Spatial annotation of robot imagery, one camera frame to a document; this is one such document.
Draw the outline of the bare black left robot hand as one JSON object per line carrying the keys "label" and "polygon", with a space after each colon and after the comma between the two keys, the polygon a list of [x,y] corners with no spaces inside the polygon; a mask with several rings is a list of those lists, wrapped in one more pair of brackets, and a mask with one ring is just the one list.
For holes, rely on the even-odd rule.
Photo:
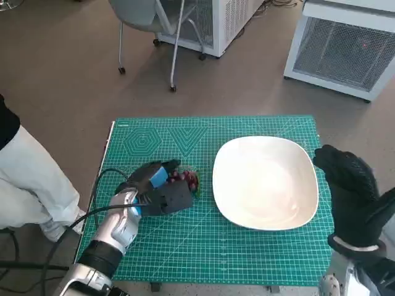
{"label": "bare black left robot hand", "polygon": [[118,185],[115,194],[125,189],[135,188],[138,194],[144,194],[161,187],[167,182],[170,173],[175,171],[181,164],[180,160],[172,159],[166,162],[153,161],[145,163],[137,168],[125,182]]}

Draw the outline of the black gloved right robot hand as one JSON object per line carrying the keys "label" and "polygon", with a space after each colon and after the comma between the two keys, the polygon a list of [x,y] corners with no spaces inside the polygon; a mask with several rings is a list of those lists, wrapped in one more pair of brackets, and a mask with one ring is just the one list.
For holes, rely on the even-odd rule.
{"label": "black gloved right robot hand", "polygon": [[383,226],[394,215],[394,189],[380,194],[372,168],[331,145],[316,149],[313,163],[323,170],[330,188],[334,235],[352,247],[378,244]]}

